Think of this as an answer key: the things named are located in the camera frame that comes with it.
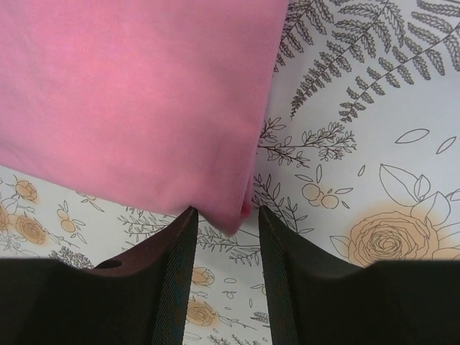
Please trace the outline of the pink t shirt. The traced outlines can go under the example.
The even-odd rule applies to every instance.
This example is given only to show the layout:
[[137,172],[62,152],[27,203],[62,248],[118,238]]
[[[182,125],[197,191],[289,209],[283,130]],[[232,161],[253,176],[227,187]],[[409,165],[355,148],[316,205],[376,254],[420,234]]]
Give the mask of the pink t shirt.
[[225,234],[250,214],[286,1],[3,1],[1,165]]

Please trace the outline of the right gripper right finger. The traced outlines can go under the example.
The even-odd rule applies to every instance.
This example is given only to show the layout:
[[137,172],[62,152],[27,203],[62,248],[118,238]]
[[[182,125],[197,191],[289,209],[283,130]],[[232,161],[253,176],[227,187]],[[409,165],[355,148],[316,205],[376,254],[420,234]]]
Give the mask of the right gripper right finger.
[[383,261],[361,268],[259,210],[274,344],[457,344],[459,263]]

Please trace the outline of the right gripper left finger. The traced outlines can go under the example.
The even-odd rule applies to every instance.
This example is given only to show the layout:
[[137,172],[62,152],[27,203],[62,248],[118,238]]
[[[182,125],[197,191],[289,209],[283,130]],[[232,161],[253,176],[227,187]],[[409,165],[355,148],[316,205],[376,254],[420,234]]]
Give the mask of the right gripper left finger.
[[55,259],[1,261],[3,344],[181,344],[198,212],[92,270]]

